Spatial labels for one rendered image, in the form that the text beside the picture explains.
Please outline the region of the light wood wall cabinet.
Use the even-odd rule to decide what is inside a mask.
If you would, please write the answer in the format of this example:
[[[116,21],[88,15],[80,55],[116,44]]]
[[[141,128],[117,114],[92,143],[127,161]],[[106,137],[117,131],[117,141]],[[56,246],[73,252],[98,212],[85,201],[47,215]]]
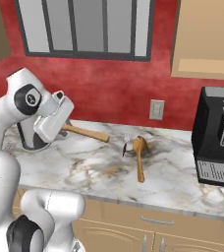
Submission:
[[[171,76],[224,80],[224,0],[179,0]]]

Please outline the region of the grey framed window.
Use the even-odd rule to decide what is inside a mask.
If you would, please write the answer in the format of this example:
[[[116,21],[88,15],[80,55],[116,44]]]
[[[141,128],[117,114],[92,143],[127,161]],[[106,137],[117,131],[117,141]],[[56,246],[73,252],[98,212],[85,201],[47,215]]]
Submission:
[[[27,56],[148,61],[155,0],[14,0]]]

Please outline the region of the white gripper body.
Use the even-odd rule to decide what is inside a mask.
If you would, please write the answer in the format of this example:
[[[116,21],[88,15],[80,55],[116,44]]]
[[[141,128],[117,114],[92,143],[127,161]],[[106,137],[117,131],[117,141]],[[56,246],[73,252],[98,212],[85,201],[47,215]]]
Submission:
[[[68,97],[64,97],[55,112],[46,117],[39,116],[37,118],[33,130],[43,142],[51,143],[55,140],[73,110],[72,101]]]

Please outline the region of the black coffee machine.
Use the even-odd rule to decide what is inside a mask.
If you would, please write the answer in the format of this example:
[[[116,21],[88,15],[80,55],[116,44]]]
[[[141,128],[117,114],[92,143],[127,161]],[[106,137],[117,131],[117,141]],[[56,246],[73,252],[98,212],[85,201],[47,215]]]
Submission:
[[[224,88],[201,88],[192,145],[198,182],[224,186]]]

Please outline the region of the grey wall outlet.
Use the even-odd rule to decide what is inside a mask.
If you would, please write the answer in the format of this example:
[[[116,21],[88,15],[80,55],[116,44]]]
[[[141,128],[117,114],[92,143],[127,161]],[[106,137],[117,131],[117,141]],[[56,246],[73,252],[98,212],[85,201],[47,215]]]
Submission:
[[[164,100],[152,99],[150,101],[150,107],[149,107],[149,118],[153,120],[162,120],[164,104],[165,104]]]

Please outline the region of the light wood drawer front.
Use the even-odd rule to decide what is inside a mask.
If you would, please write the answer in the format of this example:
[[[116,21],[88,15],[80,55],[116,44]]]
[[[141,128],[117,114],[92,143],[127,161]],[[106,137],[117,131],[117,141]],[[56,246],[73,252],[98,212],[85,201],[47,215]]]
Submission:
[[[174,225],[161,225],[140,219],[174,221]],[[152,209],[120,205],[98,200],[85,200],[83,218],[90,221],[113,223],[152,232],[161,232],[203,241],[224,244],[224,221],[174,214]]]

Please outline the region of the light wood cupboard door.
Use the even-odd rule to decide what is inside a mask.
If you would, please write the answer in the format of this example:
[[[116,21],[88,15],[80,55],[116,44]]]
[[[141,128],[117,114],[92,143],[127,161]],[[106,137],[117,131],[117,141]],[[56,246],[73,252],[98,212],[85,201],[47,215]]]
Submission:
[[[159,252],[161,238],[165,239],[164,252],[224,252],[224,244],[156,232],[152,252]]]
[[[145,252],[152,252],[151,231],[92,220],[74,221],[73,230],[86,252],[141,252],[145,234]]]

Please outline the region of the grey round container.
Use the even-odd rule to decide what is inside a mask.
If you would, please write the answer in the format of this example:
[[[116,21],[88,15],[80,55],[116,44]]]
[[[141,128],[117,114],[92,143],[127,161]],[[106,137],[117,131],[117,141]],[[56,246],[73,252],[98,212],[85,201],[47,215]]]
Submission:
[[[45,143],[33,130],[34,120],[26,119],[17,124],[23,149],[27,152],[39,152],[50,146]]]

